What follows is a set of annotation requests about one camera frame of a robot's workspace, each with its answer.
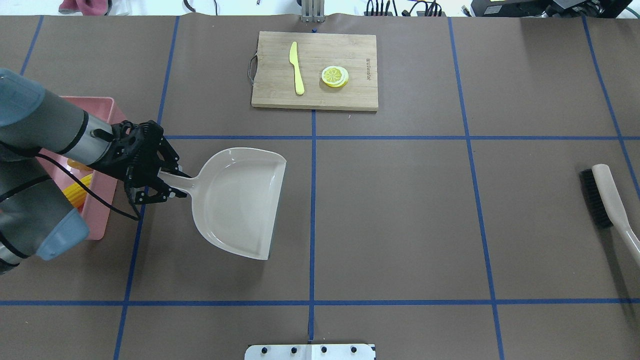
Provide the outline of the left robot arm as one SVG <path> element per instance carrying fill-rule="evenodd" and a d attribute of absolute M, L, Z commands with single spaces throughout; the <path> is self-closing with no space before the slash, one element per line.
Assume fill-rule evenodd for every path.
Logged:
<path fill-rule="evenodd" d="M 36 80 L 7 68 L 0 73 L 1 273 L 31 256 L 52 260 L 84 241 L 90 228 L 41 164 L 47 150 L 119 180 L 139 221 L 138 205 L 187 194 L 160 173 L 183 176 L 179 155 L 155 121 L 109 124 Z"/>

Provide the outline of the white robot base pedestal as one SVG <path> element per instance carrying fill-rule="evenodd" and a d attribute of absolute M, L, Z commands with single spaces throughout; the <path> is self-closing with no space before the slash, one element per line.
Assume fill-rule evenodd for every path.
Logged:
<path fill-rule="evenodd" d="M 249 346 L 245 360 L 376 360 L 373 344 L 256 344 Z"/>

